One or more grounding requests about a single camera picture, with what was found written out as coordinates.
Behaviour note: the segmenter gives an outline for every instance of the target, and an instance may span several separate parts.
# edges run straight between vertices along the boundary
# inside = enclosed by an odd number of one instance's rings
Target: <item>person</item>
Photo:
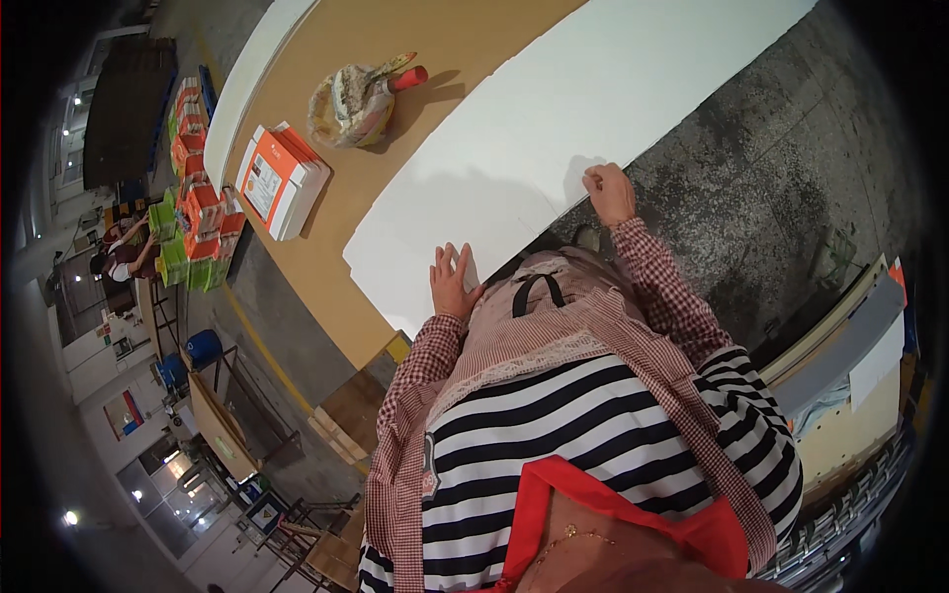
[[[435,315],[377,420],[362,591],[766,591],[801,462],[745,348],[679,278],[615,164],[583,183],[616,252],[535,253]]]
[[[99,252],[89,259],[89,271],[93,275],[107,273],[116,282],[154,276],[155,258],[161,255],[161,247],[155,245],[155,236],[149,234],[148,239],[138,245],[128,244],[132,236],[146,224],[148,218],[143,217],[118,241],[111,245],[102,244]]]

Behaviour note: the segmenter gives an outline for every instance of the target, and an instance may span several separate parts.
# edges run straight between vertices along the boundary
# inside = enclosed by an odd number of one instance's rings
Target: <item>black strap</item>
[[[530,287],[533,286],[533,283],[537,282],[538,278],[547,279],[547,288],[550,289],[550,299],[555,305],[561,307],[567,304],[567,302],[564,301],[564,295],[560,293],[560,285],[557,284],[557,281],[551,274],[534,274],[524,281],[524,285],[519,288],[514,295],[513,305],[511,307],[511,315],[513,317],[516,318],[527,315]]]

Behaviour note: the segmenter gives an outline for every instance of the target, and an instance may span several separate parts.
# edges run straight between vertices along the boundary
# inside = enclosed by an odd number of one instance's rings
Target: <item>left hand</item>
[[[484,294],[484,285],[479,285],[471,292],[464,287],[465,270],[472,257],[472,248],[465,243],[461,248],[457,269],[452,270],[452,256],[455,255],[455,246],[445,244],[445,249],[435,248],[435,265],[428,267],[428,282],[432,286],[432,304],[435,305],[435,314],[447,313],[458,319],[466,320],[471,315],[475,303]]]

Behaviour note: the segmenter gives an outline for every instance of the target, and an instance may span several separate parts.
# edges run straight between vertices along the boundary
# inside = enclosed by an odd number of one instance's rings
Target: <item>red collar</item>
[[[653,528],[676,542],[690,560],[728,579],[742,579],[748,570],[748,542],[735,512],[724,496],[711,506],[674,523],[641,510],[589,473],[560,455],[525,463],[517,487],[514,519],[501,580],[492,591],[509,593],[524,576],[540,548],[547,523],[551,488],[575,503],[643,527]]]

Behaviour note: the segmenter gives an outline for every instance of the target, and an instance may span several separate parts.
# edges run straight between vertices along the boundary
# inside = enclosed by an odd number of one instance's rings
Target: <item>hand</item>
[[[615,229],[636,217],[636,193],[619,165],[594,165],[584,173],[584,187],[590,192],[593,210],[604,226]]]
[[[432,304],[435,305],[435,314],[448,313],[458,319],[466,320],[471,315],[475,303],[484,294],[484,285],[479,285],[471,292],[464,287],[465,270],[472,257],[472,248],[465,243],[461,248],[461,257],[458,258],[458,267],[452,270],[452,256],[455,255],[455,246],[451,243],[435,248],[435,265],[428,267],[428,282],[432,286]]]

